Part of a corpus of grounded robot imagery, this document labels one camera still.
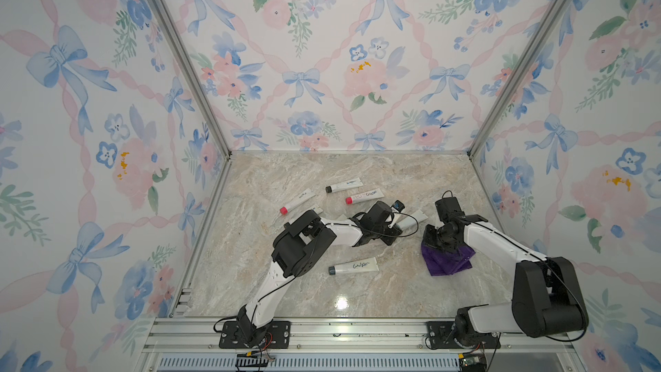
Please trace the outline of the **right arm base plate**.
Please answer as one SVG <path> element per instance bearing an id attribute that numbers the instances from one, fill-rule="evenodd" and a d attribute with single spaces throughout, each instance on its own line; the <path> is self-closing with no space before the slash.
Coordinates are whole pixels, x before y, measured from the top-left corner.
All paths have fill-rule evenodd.
<path id="1" fill-rule="evenodd" d="M 478 333 L 456 325 L 450 320 L 432 320 L 425 323 L 427 344 L 432 350 L 499 349 L 499 336 L 494 333 Z"/>

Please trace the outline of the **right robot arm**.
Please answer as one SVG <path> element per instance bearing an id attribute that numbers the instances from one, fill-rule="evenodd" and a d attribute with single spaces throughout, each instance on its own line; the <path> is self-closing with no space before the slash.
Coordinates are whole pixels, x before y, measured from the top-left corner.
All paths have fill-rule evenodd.
<path id="1" fill-rule="evenodd" d="M 428 225 L 421 244 L 423 259 L 433 276 L 469 270 L 477 252 L 505 270 L 512 279 L 506 303 L 458 309 L 442 337 L 464 347 L 492 334 L 521 333 L 529 338 L 561 341 L 562 334 L 583 337 L 589 315 L 573 264 L 549 257 L 500 232 L 481 215 L 466 214 L 455 196 L 435 203 L 440 227 Z"/>

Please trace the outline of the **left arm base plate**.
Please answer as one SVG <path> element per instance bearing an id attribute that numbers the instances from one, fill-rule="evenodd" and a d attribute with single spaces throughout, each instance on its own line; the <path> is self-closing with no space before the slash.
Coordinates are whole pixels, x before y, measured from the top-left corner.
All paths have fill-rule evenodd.
<path id="1" fill-rule="evenodd" d="M 229 320 L 219 331 L 220 349 L 287 349 L 291 338 L 291 322 L 274 320 L 266 327 L 244 332 L 237 320 Z"/>

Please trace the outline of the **white toothpaste tube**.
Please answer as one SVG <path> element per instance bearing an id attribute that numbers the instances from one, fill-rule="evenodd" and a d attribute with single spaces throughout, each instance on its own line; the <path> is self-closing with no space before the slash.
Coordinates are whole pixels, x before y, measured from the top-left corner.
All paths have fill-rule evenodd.
<path id="1" fill-rule="evenodd" d="M 396 224 L 396 226 L 403 232 L 406 232 L 407 230 L 410 229 L 415 230 L 420 223 L 424 222 L 427 219 L 428 216 L 422 210 L 417 210 L 412 215 L 405 216 L 402 220 L 400 220 Z"/>

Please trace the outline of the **purple cloth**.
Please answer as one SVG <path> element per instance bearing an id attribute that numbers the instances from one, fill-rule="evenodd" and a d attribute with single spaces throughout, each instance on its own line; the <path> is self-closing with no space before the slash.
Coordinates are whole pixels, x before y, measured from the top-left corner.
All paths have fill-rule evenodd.
<path id="1" fill-rule="evenodd" d="M 470 246 L 460 246 L 457 251 L 445 252 L 421 244 L 423 261 L 432 277 L 452 276 L 473 267 L 470 260 L 475 250 Z"/>

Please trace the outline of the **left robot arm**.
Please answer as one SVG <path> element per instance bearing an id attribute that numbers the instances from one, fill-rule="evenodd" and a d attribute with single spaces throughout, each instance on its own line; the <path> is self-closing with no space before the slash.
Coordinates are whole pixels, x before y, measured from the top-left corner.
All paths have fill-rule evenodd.
<path id="1" fill-rule="evenodd" d="M 309 272 L 330 247 L 360 247 L 375 239 L 390 246 L 403 233 L 396 218 L 404 210 L 401 201 L 392 205 L 377 201 L 349 219 L 327 220 L 308 210 L 285 224 L 274 240 L 271 264 L 256 296 L 236 316 L 245 344 L 261 343 L 291 282 Z"/>

